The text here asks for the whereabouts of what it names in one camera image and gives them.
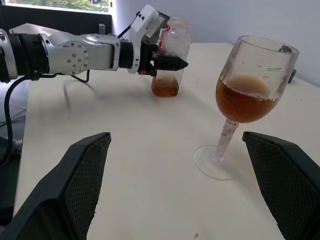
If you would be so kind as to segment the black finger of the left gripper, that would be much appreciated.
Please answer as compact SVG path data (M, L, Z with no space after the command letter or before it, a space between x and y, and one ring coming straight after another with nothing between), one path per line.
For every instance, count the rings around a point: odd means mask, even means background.
M152 54L153 69L155 71L179 71L186 68L189 64L177 56L165 56Z

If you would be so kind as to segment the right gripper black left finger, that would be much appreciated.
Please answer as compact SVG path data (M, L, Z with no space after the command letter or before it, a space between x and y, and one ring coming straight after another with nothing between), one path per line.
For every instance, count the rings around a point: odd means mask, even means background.
M87 240L103 181L111 134L72 144L24 201L0 240Z

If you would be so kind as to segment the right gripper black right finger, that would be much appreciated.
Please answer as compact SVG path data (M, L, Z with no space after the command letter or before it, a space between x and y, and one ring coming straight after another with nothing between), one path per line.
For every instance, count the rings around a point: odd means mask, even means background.
M245 131L260 193L285 240L320 240L320 166L298 145Z

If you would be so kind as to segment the clear bottle with brown drink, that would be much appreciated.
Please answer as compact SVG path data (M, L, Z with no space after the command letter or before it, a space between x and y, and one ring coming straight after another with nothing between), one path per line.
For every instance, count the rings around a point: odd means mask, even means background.
M167 28L161 32L158 41L158 54L166 57L179 57L186 61L191 45L188 33L189 22L180 15L172 15ZM184 70L158 70L151 82L151 90L157 97L175 97L178 94Z

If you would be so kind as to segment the clear wine glass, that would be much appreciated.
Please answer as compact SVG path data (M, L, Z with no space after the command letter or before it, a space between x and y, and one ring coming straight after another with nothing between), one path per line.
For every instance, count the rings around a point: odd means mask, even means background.
M233 178L227 148L240 124L256 122L279 103L299 56L289 44L254 35L239 36L218 77L215 100L225 122L216 145L199 147L193 156L206 176Z

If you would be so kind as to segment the window with green view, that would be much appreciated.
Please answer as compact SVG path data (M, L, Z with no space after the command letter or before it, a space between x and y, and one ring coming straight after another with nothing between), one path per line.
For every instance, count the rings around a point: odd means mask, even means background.
M109 0L0 0L0 2L105 13L109 11Z

